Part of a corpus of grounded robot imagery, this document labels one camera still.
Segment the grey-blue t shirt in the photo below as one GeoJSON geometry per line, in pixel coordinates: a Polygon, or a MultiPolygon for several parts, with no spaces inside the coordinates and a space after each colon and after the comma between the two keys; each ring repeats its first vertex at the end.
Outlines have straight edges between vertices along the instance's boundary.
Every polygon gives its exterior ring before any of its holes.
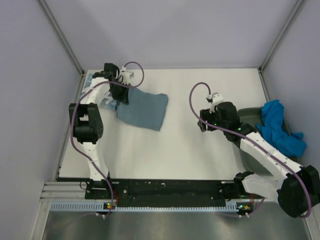
{"type": "Polygon", "coordinates": [[[169,102],[168,95],[131,88],[128,101],[129,104],[120,103],[117,107],[116,117],[119,121],[143,129],[161,130],[169,102]]]}

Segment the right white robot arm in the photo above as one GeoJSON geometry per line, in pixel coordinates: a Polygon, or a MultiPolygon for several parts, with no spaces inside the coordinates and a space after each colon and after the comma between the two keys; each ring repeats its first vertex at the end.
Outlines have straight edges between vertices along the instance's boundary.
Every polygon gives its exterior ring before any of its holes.
{"type": "Polygon", "coordinates": [[[242,122],[236,107],[229,101],[202,109],[198,126],[202,132],[220,130],[226,139],[254,158],[269,175],[252,171],[234,178],[233,192],[239,198],[259,195],[279,204],[290,217],[307,216],[320,203],[320,176],[311,165],[306,167],[283,155],[267,143],[249,123],[242,122]]]}

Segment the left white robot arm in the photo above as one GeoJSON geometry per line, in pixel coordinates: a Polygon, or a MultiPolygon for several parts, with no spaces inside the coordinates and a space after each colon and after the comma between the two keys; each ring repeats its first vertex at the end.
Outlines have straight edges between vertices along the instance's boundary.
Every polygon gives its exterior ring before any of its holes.
{"type": "Polygon", "coordinates": [[[103,70],[95,72],[91,85],[76,103],[68,107],[70,119],[70,141],[76,152],[87,159],[90,179],[100,182],[96,192],[109,198],[114,191],[108,176],[109,170],[103,154],[104,125],[99,105],[110,92],[112,99],[129,104],[130,74],[125,67],[119,69],[113,63],[105,63],[103,70]]]}

